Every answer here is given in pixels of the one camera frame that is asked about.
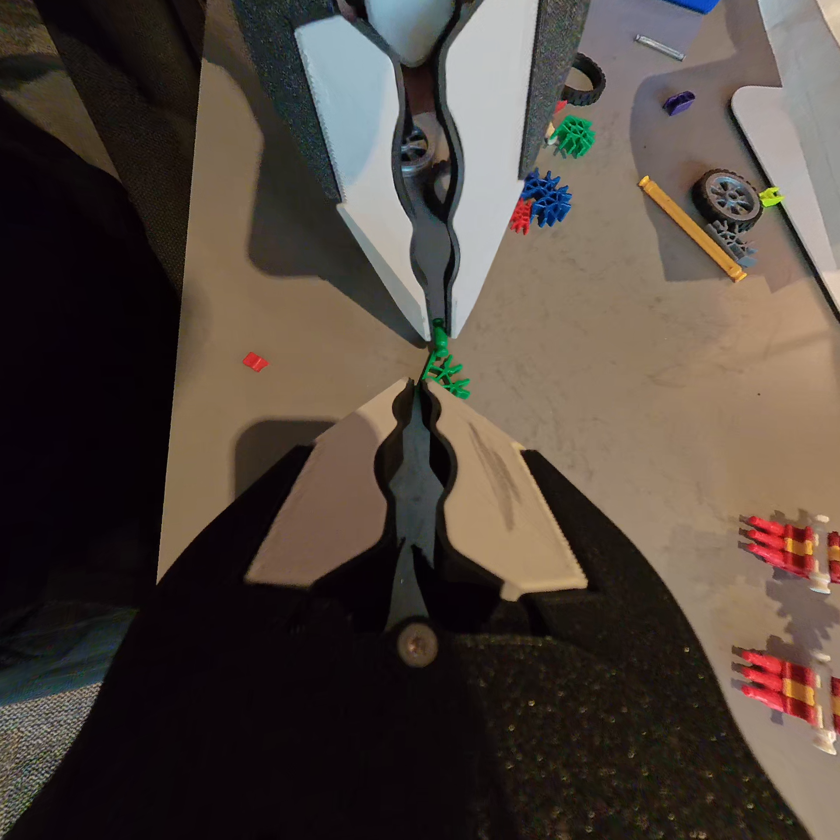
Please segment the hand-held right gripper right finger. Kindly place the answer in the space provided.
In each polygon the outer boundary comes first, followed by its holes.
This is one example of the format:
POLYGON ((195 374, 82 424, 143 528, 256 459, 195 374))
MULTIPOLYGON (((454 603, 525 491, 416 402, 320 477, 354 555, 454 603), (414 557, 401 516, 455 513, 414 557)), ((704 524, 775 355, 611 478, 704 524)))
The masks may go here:
POLYGON ((429 465, 441 486, 420 588, 440 627, 546 627, 542 595, 587 592, 587 576, 525 448, 433 382, 421 384, 429 465))

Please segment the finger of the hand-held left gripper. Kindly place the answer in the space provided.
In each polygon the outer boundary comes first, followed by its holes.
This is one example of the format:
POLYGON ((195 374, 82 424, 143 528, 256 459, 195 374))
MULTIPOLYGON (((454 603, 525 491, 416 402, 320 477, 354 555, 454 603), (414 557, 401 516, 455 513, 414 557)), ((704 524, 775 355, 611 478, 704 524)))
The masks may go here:
POLYGON ((520 197, 520 166, 539 2, 462 6, 438 51, 438 114, 452 156, 446 208, 454 264, 448 334, 462 332, 520 197))
POLYGON ((406 94, 399 59, 363 20, 336 14, 295 39, 340 199, 337 211, 396 306, 431 340, 426 278, 402 174, 406 94))

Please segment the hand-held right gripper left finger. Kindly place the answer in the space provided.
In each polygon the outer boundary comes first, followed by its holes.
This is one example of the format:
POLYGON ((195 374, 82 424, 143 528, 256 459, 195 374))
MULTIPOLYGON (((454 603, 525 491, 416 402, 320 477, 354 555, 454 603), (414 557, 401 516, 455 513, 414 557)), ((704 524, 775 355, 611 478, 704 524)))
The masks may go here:
POLYGON ((390 485, 414 393, 398 380, 313 440, 245 582, 336 600, 357 629, 385 629, 400 553, 390 485))

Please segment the large green toy connector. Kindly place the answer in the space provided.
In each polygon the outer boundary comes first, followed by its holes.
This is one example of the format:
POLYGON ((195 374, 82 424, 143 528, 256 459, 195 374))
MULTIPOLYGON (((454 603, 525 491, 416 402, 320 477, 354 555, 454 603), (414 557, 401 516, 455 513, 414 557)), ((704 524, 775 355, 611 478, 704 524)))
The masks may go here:
POLYGON ((547 145, 553 148, 554 154, 560 154, 564 159, 578 160, 592 150, 595 136, 590 120, 570 115, 551 132, 547 145))
POLYGON ((470 397, 470 379, 461 377, 463 365, 455 362, 453 355, 446 350, 433 350, 421 373, 422 381, 435 382, 452 396, 461 400, 470 397))

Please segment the grey wheel hub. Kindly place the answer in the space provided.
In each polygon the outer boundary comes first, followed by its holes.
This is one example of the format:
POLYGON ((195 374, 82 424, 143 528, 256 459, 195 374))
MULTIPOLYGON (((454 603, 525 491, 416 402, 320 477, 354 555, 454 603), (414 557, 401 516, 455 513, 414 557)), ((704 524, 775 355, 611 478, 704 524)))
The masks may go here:
POLYGON ((402 127, 401 171, 407 179, 425 172, 434 163, 438 123, 429 112, 407 114, 402 127))

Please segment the thin metal pin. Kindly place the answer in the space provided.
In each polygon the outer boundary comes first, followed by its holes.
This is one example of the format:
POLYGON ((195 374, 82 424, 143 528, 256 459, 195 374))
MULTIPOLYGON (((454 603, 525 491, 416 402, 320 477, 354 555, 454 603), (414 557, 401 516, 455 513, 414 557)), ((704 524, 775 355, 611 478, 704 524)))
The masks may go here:
POLYGON ((682 62, 686 58, 686 54, 684 52, 646 35, 636 34, 634 41, 648 49, 658 52, 660 55, 667 56, 678 62, 682 62))

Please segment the long yellow toy rod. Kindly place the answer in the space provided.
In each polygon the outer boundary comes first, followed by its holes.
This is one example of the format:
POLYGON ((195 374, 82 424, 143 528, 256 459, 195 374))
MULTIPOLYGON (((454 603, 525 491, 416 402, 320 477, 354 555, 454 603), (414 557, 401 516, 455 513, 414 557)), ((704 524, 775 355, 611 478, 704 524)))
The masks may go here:
POLYGON ((637 186, 646 194, 726 275, 732 282, 747 277, 747 272, 727 250, 707 234, 656 182, 643 176, 637 186))

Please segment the small wheel with grey hub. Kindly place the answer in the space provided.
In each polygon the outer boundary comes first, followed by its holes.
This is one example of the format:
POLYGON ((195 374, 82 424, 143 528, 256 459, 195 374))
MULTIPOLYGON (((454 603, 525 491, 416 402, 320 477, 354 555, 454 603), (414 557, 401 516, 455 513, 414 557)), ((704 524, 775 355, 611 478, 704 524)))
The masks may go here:
POLYGON ((763 214, 759 191, 745 178, 728 170, 704 173, 692 186, 691 198, 707 222, 725 224, 737 234, 750 231, 763 214))

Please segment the grey toy connector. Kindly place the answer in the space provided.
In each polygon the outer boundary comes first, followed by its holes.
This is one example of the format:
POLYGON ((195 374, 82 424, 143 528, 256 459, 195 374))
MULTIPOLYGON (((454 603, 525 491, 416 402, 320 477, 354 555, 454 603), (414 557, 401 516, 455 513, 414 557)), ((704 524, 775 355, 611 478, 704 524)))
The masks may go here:
POLYGON ((706 231, 741 268, 755 266, 758 250, 743 237, 737 224, 716 220, 706 225, 706 231))

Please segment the white desk stand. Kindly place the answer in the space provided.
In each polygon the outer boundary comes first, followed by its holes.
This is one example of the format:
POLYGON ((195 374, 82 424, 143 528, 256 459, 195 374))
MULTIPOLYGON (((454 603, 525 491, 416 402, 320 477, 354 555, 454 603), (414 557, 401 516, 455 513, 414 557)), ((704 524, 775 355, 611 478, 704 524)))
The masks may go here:
POLYGON ((778 87, 745 86, 733 117, 835 318, 839 311, 838 2, 759 1, 778 87))

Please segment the red yellow toy assembly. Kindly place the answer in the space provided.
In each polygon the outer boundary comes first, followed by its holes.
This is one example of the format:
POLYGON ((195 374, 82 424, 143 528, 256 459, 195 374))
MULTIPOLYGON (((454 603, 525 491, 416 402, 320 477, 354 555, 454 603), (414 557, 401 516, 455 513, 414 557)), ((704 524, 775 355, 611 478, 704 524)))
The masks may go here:
POLYGON ((838 659, 812 651, 801 664, 769 652, 735 647, 741 693, 784 718, 803 721, 812 743, 828 755, 839 748, 838 659))

